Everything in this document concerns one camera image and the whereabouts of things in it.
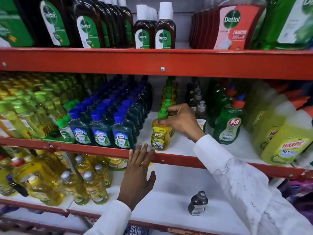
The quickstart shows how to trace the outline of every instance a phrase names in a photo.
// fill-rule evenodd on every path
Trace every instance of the hand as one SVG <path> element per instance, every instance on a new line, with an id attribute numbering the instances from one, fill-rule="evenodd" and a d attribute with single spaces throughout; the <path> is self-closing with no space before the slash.
<path id="1" fill-rule="evenodd" d="M 182 132 L 194 143 L 205 135 L 198 125 L 194 109 L 189 107 L 188 104 L 183 103 L 170 106 L 167 108 L 167 112 L 169 116 L 174 116 L 167 119 L 159 119 L 158 124 L 170 126 L 173 129 Z"/>
<path id="2" fill-rule="evenodd" d="M 117 198 L 126 204 L 131 211 L 152 190 L 157 178 L 152 171 L 147 181 L 148 166 L 155 149 L 151 149 L 147 154 L 148 144 L 145 143 L 142 149 L 141 147 L 142 145 L 139 144 L 135 152 L 132 149 L 129 150 L 128 165 Z"/>

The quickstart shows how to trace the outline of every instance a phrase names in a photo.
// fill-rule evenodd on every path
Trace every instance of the gray bottle cap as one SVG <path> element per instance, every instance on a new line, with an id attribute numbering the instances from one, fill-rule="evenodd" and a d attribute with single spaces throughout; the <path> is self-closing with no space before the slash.
<path id="1" fill-rule="evenodd" d="M 205 101 L 199 101 L 198 104 L 197 104 L 196 111 L 205 112 L 206 107 L 207 106 L 205 105 Z"/>
<path id="2" fill-rule="evenodd" d="M 202 200 L 205 200 L 205 198 L 206 198 L 205 192 L 202 190 L 198 192 L 197 196 L 198 196 L 198 198 L 200 198 Z"/>
<path id="3" fill-rule="evenodd" d="M 62 173 L 61 178 L 64 181 L 68 181 L 69 179 L 71 179 L 72 175 L 69 173 L 69 171 L 65 171 Z"/>
<path id="4" fill-rule="evenodd" d="M 197 91 L 197 93 L 194 95 L 194 99 L 197 100 L 197 101 L 201 101 L 202 100 L 201 90 Z"/>
<path id="5" fill-rule="evenodd" d="M 86 171 L 84 174 L 84 180 L 85 181 L 90 181 L 90 180 L 92 180 L 93 177 L 94 177 L 94 175 L 92 174 L 92 171 Z"/>
<path id="6" fill-rule="evenodd" d="M 78 155 L 78 156 L 75 158 L 75 161 L 76 161 L 77 163 L 82 163 L 82 162 L 84 161 L 84 158 L 83 158 L 82 155 Z"/>
<path id="7" fill-rule="evenodd" d="M 98 164 L 95 166 L 95 169 L 97 172 L 101 172 L 103 170 L 103 166 L 101 164 Z"/>

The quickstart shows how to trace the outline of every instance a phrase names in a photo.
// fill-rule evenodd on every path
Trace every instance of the shelf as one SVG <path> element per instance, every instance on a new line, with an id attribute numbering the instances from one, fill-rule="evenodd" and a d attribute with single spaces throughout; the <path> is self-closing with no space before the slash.
<path id="1" fill-rule="evenodd" d="M 57 213 L 61 215 L 67 215 L 67 209 L 73 202 L 73 198 L 70 196 L 67 196 L 62 204 L 60 204 L 57 207 L 54 206 L 48 206 L 42 203 L 40 200 L 33 198 L 31 196 L 23 197 L 20 194 L 17 194 L 15 196 L 11 197 L 5 197 L 3 195 L 0 195 L 0 203 L 6 204 L 6 205 L 12 205 L 27 209 L 37 209 L 45 212 L 51 212 L 51 213 Z"/>
<path id="2" fill-rule="evenodd" d="M 2 215 L 2 218 L 13 221 L 22 221 L 37 228 L 44 227 L 70 233 L 84 234 L 89 229 L 79 217 L 71 214 L 68 217 L 48 212 L 35 214 L 24 208 L 19 208 L 16 211 L 6 213 Z"/>
<path id="3" fill-rule="evenodd" d="M 311 51 L 195 50 L 184 49 L 188 43 L 176 45 L 181 49 L 0 48 L 0 70 L 312 79 Z"/>
<path id="4" fill-rule="evenodd" d="M 148 144 L 148 150 L 151 146 L 151 134 L 152 134 L 152 121 L 157 118 L 156 112 L 150 112 L 148 118 L 145 119 L 144 127 L 140 130 L 140 135 L 137 138 L 137 144 L 144 143 Z M 249 134 L 241 127 L 240 134 L 236 141 L 230 145 L 223 145 L 234 157 L 241 159 L 252 166 L 256 167 L 260 171 L 264 172 L 267 176 L 281 177 L 281 178 L 298 178 L 305 171 L 303 168 L 288 166 L 273 166 L 265 163 L 255 152 L 250 141 Z M 23 139 L 11 139 L 11 138 L 0 138 L 0 145 L 15 145 L 21 147 L 30 147 L 37 149 L 50 148 L 48 143 L 34 140 L 23 140 Z M 128 158 L 129 152 L 125 149 L 112 149 L 96 146 L 78 145 L 70 143 L 58 143 L 50 142 L 54 150 L 61 150 L 74 153 L 84 154 L 95 154 L 100 156 Z M 162 152 L 156 151 L 152 162 L 194 167 L 194 168 L 205 168 L 200 160 L 193 153 L 194 143 L 179 132 L 175 132 L 175 135 L 171 138 L 171 144 L 169 148 Z"/>
<path id="5" fill-rule="evenodd" d="M 130 224 L 162 231 L 179 228 L 204 234 L 249 234 L 208 170 L 152 164 L 148 177 L 152 170 L 157 178 L 154 188 L 136 206 Z M 108 189 L 109 200 L 117 198 L 122 177 L 123 172 L 114 172 L 112 187 Z M 188 205 L 191 197 L 200 190 L 205 191 L 209 203 L 203 215 L 191 216 Z M 104 209 L 105 205 L 96 205 L 92 201 L 83 206 L 72 203 L 69 207 L 72 214 L 95 218 L 99 218 Z"/>

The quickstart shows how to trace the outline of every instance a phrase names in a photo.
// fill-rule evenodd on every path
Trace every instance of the person's right hand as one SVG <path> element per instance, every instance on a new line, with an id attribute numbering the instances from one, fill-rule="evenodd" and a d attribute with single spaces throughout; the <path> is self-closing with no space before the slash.
<path id="1" fill-rule="evenodd" d="M 170 106 L 167 108 L 167 112 L 169 116 L 173 117 L 159 119 L 158 124 L 170 126 L 173 129 L 182 132 L 195 143 L 205 135 L 198 125 L 194 109 L 189 107 L 188 104 L 183 103 Z"/>

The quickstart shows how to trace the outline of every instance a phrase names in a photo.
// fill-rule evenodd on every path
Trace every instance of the dettol logo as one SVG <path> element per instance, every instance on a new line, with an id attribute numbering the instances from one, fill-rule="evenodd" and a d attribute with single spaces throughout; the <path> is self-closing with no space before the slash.
<path id="1" fill-rule="evenodd" d="M 80 22 L 80 27 L 81 29 L 85 32 L 85 33 L 90 33 L 91 31 L 91 25 L 88 21 L 86 21 L 85 19 L 82 19 Z"/>
<path id="2" fill-rule="evenodd" d="M 309 14 L 313 10 L 313 0 L 304 0 L 302 4 L 302 10 L 305 14 Z"/>
<path id="3" fill-rule="evenodd" d="M 236 27 L 238 23 L 240 22 L 240 12 L 237 10 L 231 10 L 227 13 L 227 15 L 224 18 L 224 26 L 227 29 L 231 29 L 233 27 Z"/>
<path id="4" fill-rule="evenodd" d="M 162 32 L 159 35 L 159 41 L 160 41 L 160 43 L 165 43 L 167 41 L 167 34 L 165 32 Z"/>
<path id="5" fill-rule="evenodd" d="M 139 39 L 141 42 L 144 42 L 145 39 L 147 39 L 146 33 L 144 33 L 144 32 L 141 31 L 141 32 L 138 34 L 138 39 Z"/>
<path id="6" fill-rule="evenodd" d="M 43 8 L 43 11 L 44 11 L 44 16 L 45 16 L 46 20 L 50 24 L 57 23 L 57 15 L 56 15 L 56 13 L 53 11 L 53 9 L 51 7 L 45 5 L 44 8 Z"/>

